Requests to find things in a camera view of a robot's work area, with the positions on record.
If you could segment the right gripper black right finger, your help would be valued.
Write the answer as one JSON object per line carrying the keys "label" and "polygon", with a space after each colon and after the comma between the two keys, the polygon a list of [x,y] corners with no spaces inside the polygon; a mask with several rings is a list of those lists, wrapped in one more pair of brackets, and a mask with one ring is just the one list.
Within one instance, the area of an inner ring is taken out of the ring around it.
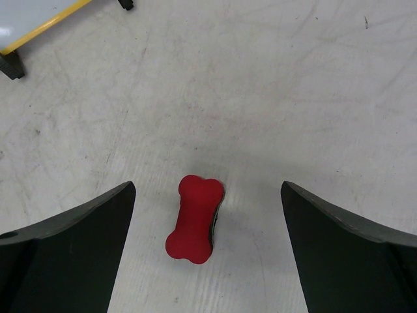
{"label": "right gripper black right finger", "polygon": [[285,181],[285,222],[309,312],[415,312],[416,236]]}

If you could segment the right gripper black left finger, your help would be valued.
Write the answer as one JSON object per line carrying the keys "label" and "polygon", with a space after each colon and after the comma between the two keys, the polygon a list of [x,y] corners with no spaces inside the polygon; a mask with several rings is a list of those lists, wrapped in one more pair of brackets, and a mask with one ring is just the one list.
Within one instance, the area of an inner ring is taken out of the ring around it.
{"label": "right gripper black left finger", "polygon": [[136,188],[1,234],[2,312],[107,312]]}

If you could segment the red bone-shaped whiteboard eraser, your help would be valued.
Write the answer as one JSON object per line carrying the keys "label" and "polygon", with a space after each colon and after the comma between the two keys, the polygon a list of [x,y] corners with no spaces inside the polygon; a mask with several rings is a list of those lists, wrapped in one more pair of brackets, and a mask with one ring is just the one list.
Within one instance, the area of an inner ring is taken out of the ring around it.
{"label": "red bone-shaped whiteboard eraser", "polygon": [[182,178],[177,222],[165,241],[170,257],[194,264],[203,264],[210,258],[214,227],[224,195],[225,189],[219,180],[196,175]]}

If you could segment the yellow-framed whiteboard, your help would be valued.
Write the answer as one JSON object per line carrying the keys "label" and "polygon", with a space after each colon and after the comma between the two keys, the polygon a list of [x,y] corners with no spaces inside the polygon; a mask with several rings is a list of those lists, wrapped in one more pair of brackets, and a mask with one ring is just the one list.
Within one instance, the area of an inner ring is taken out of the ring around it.
{"label": "yellow-framed whiteboard", "polygon": [[1,0],[1,54],[7,55],[89,0]]}

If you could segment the black whiteboard stand foot left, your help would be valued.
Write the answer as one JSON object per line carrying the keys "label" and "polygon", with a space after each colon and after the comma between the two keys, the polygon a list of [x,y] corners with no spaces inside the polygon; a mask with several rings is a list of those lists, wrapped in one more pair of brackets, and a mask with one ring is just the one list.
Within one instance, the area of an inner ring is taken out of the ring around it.
{"label": "black whiteboard stand foot left", "polygon": [[20,79],[25,76],[25,70],[17,51],[0,56],[0,70],[11,80]]}

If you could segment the black whiteboard stand foot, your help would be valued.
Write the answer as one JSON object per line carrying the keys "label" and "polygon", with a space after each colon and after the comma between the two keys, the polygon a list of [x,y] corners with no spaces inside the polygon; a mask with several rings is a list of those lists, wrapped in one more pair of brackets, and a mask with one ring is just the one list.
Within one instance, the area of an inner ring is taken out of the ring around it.
{"label": "black whiteboard stand foot", "polygon": [[0,70],[11,80],[20,79],[25,76],[25,70],[17,51],[0,56]]}
{"label": "black whiteboard stand foot", "polygon": [[132,10],[134,8],[133,0],[118,0],[118,2],[125,10]]}

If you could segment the black whiteboard stand foot right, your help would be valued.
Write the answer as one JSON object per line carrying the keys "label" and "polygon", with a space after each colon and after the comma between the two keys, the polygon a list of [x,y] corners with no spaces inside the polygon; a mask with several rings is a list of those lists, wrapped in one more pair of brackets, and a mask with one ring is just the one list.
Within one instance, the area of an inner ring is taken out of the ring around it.
{"label": "black whiteboard stand foot right", "polygon": [[118,0],[118,2],[125,10],[132,10],[134,8],[133,0]]}

